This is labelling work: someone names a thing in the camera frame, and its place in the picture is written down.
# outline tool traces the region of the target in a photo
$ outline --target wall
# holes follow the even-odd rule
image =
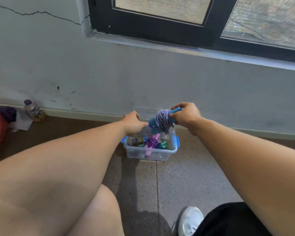
[[[79,23],[75,0],[0,5]],[[115,115],[190,101],[229,127],[295,133],[295,71],[86,39],[70,21],[0,8],[0,103],[28,98]]]

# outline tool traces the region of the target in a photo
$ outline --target window glass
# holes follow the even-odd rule
[[[222,37],[295,48],[295,0],[237,0]]]
[[[211,0],[115,0],[118,8],[202,24]]]

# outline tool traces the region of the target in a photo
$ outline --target sneaker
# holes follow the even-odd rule
[[[197,207],[189,206],[181,215],[178,226],[178,236],[192,236],[202,220],[202,212]]]

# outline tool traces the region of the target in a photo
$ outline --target clear plastic storage box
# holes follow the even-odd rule
[[[151,129],[149,127],[144,127],[141,132],[134,136],[126,136],[122,139],[122,143],[127,150],[128,158],[138,158],[138,159],[146,159],[146,160],[159,160],[166,161],[169,157],[177,152],[179,145],[179,138],[176,136],[175,129],[171,128],[169,133],[160,133],[158,141],[166,141],[167,149],[153,149],[153,148],[142,148],[142,147],[134,147],[130,145],[130,138],[135,136],[149,137],[151,136]]]

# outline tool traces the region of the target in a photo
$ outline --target window frame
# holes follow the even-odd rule
[[[221,36],[236,2],[211,0],[199,25],[115,8],[114,0],[88,0],[91,27],[98,32],[295,63],[295,49]]]

